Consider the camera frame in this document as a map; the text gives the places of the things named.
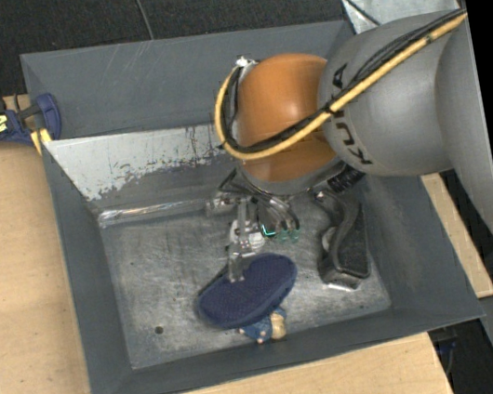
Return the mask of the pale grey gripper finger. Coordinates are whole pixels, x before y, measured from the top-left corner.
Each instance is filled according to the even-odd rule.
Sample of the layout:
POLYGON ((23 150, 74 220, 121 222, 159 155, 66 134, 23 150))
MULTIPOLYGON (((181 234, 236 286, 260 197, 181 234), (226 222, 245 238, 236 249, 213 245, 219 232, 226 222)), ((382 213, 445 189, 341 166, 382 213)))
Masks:
POLYGON ((232 243, 227 249, 228 255, 228 281, 241 282, 244 279, 243 248, 240 243, 232 243))

